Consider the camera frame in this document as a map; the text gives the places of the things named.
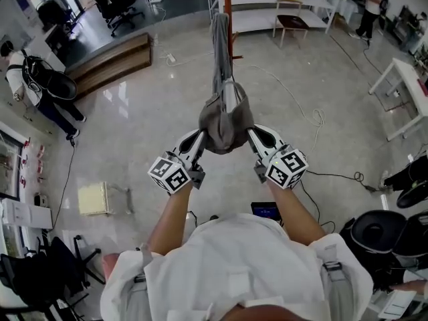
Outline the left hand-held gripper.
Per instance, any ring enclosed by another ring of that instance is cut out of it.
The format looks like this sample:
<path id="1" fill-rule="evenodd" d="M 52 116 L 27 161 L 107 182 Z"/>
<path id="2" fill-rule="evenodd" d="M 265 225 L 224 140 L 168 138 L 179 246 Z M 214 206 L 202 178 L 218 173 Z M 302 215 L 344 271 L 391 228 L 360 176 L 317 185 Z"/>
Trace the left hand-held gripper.
<path id="1" fill-rule="evenodd" d="M 168 194 L 175 194 L 186 184 L 191 183 L 199 189 L 205 171 L 197 164 L 206 143 L 206 132 L 194 129 L 182 136 L 175 143 L 173 152 L 166 151 L 158 156 L 148 170 L 154 183 Z M 190 166 L 186 167 L 181 158 L 189 158 Z"/>

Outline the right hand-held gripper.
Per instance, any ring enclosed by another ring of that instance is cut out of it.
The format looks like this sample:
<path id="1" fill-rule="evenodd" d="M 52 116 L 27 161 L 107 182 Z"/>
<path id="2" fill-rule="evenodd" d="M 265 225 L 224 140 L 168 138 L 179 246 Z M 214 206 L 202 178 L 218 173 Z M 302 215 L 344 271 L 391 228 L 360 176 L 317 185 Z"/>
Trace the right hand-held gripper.
<path id="1" fill-rule="evenodd" d="M 259 159 L 254 170 L 262 183 L 271 181 L 281 189 L 292 189 L 308 169 L 305 155 L 286 144 L 274 129 L 255 124 L 247 129 L 247 138 Z"/>

